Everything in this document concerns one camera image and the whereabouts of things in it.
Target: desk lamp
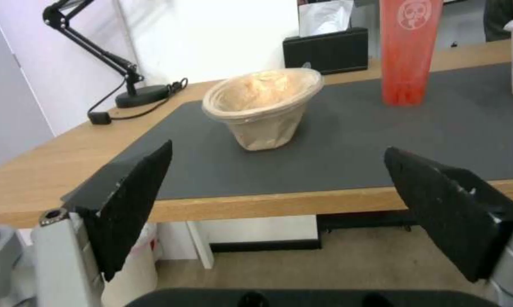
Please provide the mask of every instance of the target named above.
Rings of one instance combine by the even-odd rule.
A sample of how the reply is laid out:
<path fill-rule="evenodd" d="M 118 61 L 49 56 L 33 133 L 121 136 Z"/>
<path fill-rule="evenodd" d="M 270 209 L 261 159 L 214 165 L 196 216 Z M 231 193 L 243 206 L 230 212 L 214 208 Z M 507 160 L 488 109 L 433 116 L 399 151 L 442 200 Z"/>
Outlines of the desk lamp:
<path fill-rule="evenodd" d="M 44 23 L 58 30 L 68 39 L 74 41 L 77 45 L 93 54 L 93 56 L 124 77 L 127 91 L 116 97 L 117 107 L 137 107 L 166 99 L 170 93 L 169 86 L 153 85 L 136 89 L 135 84 L 144 79 L 143 76 L 137 73 L 137 65 L 101 49 L 99 46 L 95 45 L 95 43 L 81 35 L 81 33 L 70 27 L 69 22 L 71 19 L 91 4 L 91 2 L 93 2 L 93 0 L 59 0 L 44 9 Z"/>

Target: black box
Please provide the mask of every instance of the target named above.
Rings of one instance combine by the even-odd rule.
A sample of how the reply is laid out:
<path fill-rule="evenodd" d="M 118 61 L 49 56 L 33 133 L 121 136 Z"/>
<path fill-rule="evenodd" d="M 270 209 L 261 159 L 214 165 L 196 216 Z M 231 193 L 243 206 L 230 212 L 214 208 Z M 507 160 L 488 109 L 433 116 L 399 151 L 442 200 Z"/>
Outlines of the black box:
<path fill-rule="evenodd" d="M 283 41 L 285 67 L 301 67 L 306 62 L 321 74 L 368 69 L 368 29 L 310 37 L 288 37 Z"/>

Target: metal bolt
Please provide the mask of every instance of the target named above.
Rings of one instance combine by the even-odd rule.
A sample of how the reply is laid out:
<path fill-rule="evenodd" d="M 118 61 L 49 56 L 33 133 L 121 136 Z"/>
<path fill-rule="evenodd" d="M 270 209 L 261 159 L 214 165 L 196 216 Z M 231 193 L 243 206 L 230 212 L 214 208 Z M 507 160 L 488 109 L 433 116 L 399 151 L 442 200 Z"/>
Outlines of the metal bolt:
<path fill-rule="evenodd" d="M 39 218 L 39 225 L 44 227 L 68 218 L 69 212 L 65 208 L 55 208 L 45 211 L 43 214 L 41 214 Z"/>

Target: black lamp arm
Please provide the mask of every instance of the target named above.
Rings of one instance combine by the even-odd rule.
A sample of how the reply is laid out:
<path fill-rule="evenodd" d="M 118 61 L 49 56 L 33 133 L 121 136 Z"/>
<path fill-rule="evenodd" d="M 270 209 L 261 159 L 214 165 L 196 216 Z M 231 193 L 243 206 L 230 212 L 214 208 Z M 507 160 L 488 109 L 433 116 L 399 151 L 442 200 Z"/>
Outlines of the black lamp arm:
<path fill-rule="evenodd" d="M 47 6 L 43 12 L 44 23 L 53 29 L 58 30 L 71 39 L 74 43 L 84 48 L 89 53 L 93 54 L 96 58 L 107 64 L 109 67 L 116 70 L 120 75 L 126 79 L 126 85 L 129 95 L 135 95 L 134 84 L 143 80 L 143 76 L 139 75 L 137 65 L 132 62 L 121 58 L 115 54 L 103 50 L 95 43 L 84 37 L 81 33 L 75 31 L 69 26 L 71 19 L 91 4 L 93 0 L 59 0 L 54 4 Z M 64 15 L 62 9 L 75 7 Z"/>

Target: bread proofing basket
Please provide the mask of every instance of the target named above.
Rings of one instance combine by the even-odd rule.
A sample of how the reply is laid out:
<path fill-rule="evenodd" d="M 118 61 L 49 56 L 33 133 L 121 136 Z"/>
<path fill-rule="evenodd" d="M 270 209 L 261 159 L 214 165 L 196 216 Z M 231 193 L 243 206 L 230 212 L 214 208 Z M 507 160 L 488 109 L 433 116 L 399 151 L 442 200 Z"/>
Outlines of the bread proofing basket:
<path fill-rule="evenodd" d="M 228 125 L 246 150 L 264 150 L 289 142 L 306 103 L 323 87 L 316 70 L 287 68 L 239 76 L 215 85 L 202 108 Z"/>

